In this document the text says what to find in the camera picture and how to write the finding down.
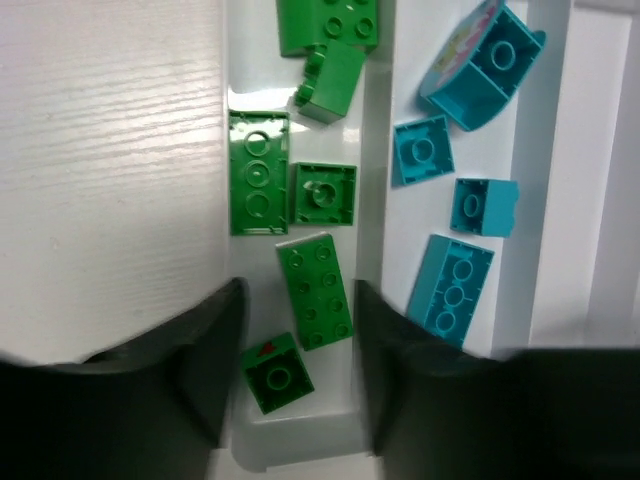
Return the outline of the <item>teal small lego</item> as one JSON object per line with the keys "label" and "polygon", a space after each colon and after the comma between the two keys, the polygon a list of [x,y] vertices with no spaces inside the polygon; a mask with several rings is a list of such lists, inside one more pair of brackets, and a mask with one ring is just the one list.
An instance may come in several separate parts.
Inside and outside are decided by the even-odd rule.
{"label": "teal small lego", "polygon": [[400,188],[455,171],[445,115],[405,122],[393,130],[391,186]]}

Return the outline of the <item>green curved lego brick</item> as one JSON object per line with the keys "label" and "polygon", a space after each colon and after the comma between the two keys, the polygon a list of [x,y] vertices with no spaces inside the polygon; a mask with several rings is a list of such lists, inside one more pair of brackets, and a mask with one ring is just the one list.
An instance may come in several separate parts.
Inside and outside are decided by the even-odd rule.
{"label": "green curved lego brick", "polygon": [[330,40],[370,52],[378,46],[376,0],[277,0],[280,54],[296,57]]}

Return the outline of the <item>green square lego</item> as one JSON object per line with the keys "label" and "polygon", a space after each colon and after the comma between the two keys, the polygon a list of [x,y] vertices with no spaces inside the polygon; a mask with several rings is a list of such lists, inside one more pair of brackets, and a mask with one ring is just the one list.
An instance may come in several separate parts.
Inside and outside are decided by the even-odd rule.
{"label": "green square lego", "polygon": [[353,224],[356,166],[299,162],[294,167],[294,178],[291,213],[291,221],[294,224]]}
{"label": "green square lego", "polygon": [[301,115],[331,124],[350,108],[366,54],[337,40],[315,45],[304,65],[304,78],[294,94]]}

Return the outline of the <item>teal square lego brick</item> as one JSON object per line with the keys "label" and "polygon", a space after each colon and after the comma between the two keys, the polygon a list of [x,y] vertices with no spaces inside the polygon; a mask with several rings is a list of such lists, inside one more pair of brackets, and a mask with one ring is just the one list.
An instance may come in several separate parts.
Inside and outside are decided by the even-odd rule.
{"label": "teal square lego brick", "polygon": [[458,178],[450,228],[483,237],[509,238],[515,226],[518,199],[516,181]]}

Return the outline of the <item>teal curved large lego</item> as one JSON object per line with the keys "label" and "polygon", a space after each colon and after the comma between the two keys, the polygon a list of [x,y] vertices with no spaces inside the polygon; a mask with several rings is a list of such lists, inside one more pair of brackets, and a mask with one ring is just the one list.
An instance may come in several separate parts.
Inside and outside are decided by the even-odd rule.
{"label": "teal curved large lego", "polygon": [[423,78],[419,98],[475,131],[511,101],[546,44],[499,0],[484,1],[464,18]]}

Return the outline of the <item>green 2x4 lego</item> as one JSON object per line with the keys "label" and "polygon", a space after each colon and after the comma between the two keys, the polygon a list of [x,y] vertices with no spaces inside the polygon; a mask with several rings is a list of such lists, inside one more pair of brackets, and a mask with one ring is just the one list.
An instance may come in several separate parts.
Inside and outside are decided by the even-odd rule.
{"label": "green 2x4 lego", "polygon": [[229,114],[230,233],[285,235],[289,227],[289,133],[285,112]]}
{"label": "green 2x4 lego", "polygon": [[321,232],[276,247],[297,335],[306,351],[353,336],[345,286],[331,234]]}

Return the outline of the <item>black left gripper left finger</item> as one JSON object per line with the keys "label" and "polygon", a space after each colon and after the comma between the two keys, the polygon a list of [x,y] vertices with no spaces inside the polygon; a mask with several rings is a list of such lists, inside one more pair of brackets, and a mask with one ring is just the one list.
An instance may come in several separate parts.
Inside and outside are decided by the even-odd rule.
{"label": "black left gripper left finger", "polygon": [[1,360],[5,479],[203,479],[221,440],[246,327],[233,278],[82,362]]}

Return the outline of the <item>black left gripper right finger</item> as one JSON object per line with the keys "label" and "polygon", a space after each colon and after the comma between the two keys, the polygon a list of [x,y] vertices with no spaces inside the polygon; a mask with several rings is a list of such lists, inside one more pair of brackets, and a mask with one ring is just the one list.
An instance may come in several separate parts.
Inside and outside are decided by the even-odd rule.
{"label": "black left gripper right finger", "polygon": [[639,353],[468,354],[366,281],[354,320],[368,437],[387,479],[635,479]]}

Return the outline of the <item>teal 2x4 lego brick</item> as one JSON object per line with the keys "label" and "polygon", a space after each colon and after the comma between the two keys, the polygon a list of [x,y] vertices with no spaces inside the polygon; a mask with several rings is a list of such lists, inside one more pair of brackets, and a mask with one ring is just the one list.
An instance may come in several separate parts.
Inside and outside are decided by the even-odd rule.
{"label": "teal 2x4 lego brick", "polygon": [[409,299],[407,318],[461,348],[493,258],[491,250],[431,235]]}

